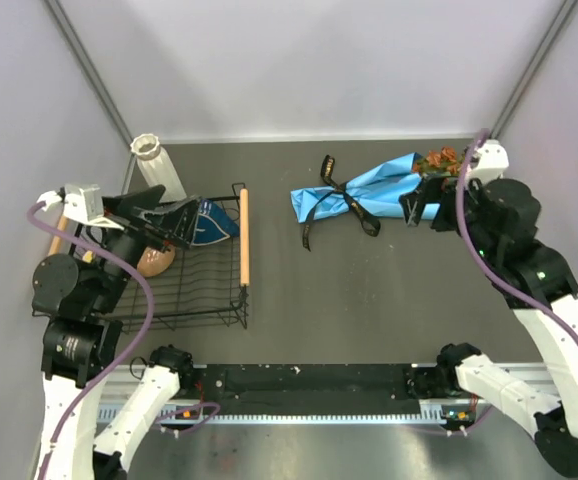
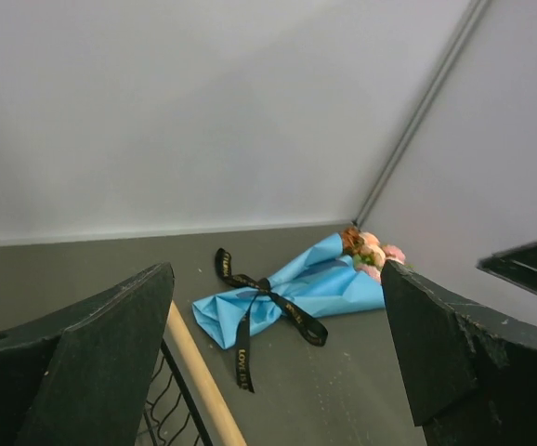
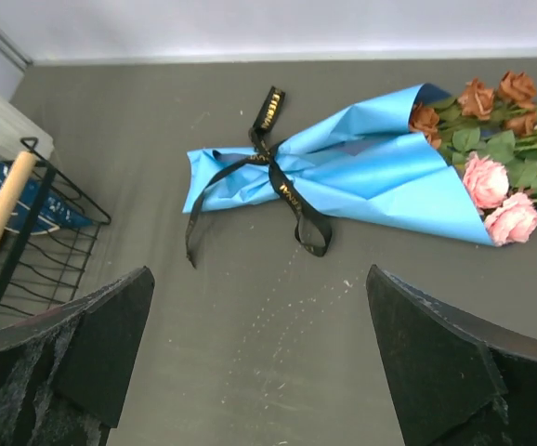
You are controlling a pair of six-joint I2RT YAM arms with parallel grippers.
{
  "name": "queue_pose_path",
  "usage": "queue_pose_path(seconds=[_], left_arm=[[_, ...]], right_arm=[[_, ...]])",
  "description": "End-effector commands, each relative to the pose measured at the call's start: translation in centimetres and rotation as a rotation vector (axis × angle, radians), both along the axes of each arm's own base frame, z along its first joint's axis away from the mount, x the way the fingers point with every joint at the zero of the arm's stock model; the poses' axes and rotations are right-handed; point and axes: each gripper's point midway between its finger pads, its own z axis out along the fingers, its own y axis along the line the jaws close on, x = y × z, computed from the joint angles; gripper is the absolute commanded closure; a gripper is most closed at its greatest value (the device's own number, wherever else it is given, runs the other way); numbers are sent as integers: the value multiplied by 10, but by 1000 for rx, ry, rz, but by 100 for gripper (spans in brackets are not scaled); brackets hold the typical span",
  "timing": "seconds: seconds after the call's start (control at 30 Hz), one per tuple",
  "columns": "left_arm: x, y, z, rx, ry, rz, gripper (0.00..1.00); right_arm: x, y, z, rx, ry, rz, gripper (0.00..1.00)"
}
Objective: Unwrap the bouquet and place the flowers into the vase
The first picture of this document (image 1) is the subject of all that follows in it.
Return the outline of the blue wrapping paper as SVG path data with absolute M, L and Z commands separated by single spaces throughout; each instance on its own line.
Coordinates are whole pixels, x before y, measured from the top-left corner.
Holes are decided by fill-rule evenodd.
M 412 163 L 420 154 L 409 153 L 374 167 L 347 182 L 347 193 L 360 202 L 370 214 L 377 217 L 403 218 L 401 195 L 409 193 L 421 181 L 412 173 Z M 299 223 L 305 223 L 311 210 L 315 220 L 335 217 L 350 211 L 341 194 L 333 193 L 330 186 L 308 187 L 293 190 L 291 203 Z

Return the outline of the pink and brown flower bouquet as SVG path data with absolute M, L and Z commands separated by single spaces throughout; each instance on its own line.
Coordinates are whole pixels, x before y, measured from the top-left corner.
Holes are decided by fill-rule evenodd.
M 412 163 L 411 172 L 420 176 L 440 175 L 457 177 L 465 160 L 466 151 L 457 152 L 453 147 L 442 147 L 439 151 L 430 150 L 426 156 L 417 155 Z

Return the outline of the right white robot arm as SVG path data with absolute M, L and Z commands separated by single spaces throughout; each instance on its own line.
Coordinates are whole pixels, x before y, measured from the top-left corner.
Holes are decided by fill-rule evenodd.
M 460 186 L 453 178 L 432 176 L 399 203 L 412 226 L 427 204 L 437 205 L 432 229 L 454 231 L 474 249 L 479 266 L 538 348 L 556 389 L 540 392 L 461 343 L 441 349 L 427 378 L 412 377 L 413 391 L 485 400 L 533 439 L 556 472 L 578 478 L 578 283 L 565 258 L 536 238 L 540 202 L 518 180 L 472 179 Z

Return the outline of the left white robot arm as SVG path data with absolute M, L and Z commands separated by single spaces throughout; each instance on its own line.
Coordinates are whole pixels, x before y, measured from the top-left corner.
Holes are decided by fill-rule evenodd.
M 96 429 L 108 376 L 125 360 L 117 350 L 123 324 L 112 318 L 130 282 L 145 284 L 138 263 L 147 249 L 186 248 L 194 237 L 202 202 L 164 198 L 157 185 L 115 197 L 96 185 L 66 185 L 42 194 L 28 211 L 61 207 L 69 219 L 101 231 L 89 242 L 90 261 L 69 253 L 44 258 L 33 274 L 32 310 L 48 320 L 42 340 L 45 414 L 36 475 L 40 479 L 123 479 L 138 446 L 163 407 L 197 388 L 200 375 L 189 353 L 162 346 L 150 355 L 138 385 L 107 430 Z

